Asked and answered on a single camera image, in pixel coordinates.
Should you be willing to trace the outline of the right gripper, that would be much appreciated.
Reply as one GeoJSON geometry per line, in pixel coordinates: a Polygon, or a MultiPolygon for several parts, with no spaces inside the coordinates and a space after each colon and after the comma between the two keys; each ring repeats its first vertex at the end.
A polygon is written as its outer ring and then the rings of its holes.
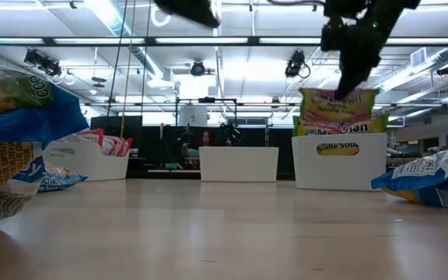
{"type": "Polygon", "coordinates": [[[340,54],[341,78],[334,98],[343,100],[359,84],[368,80],[380,63],[384,44],[384,21],[369,17],[355,24],[343,23],[340,54]]]}

